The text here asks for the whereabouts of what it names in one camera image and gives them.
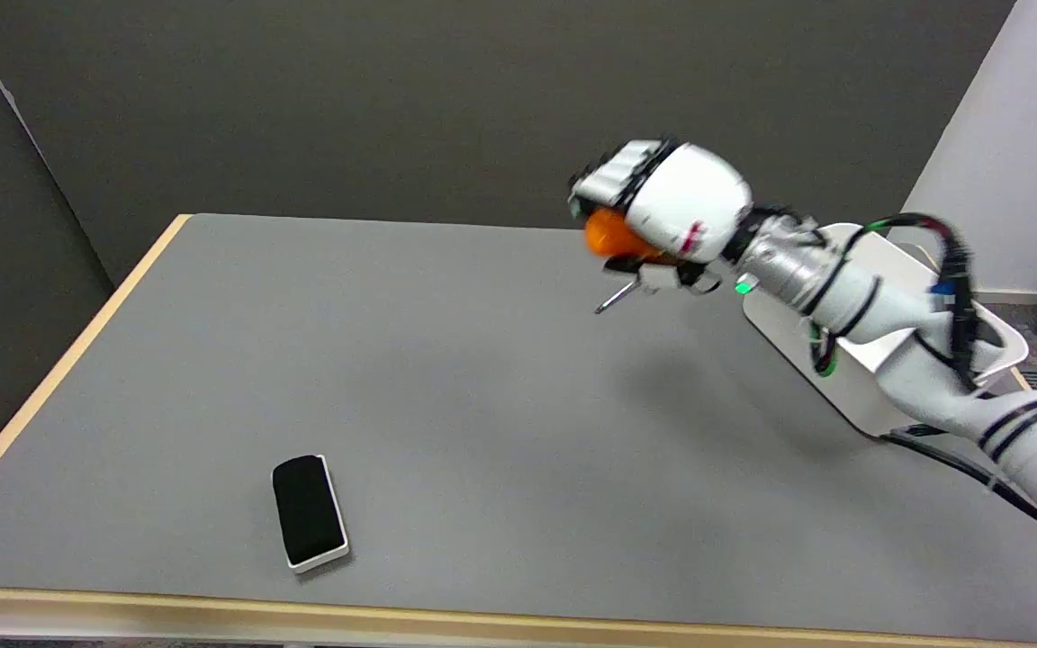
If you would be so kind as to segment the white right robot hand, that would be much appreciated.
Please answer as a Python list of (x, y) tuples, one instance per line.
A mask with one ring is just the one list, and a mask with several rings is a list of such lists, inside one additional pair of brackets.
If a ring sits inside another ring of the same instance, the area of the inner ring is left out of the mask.
[(567, 204), (588, 250), (630, 290), (717, 288), (708, 267), (753, 207), (750, 185), (728, 161), (667, 139), (632, 139), (569, 181)]

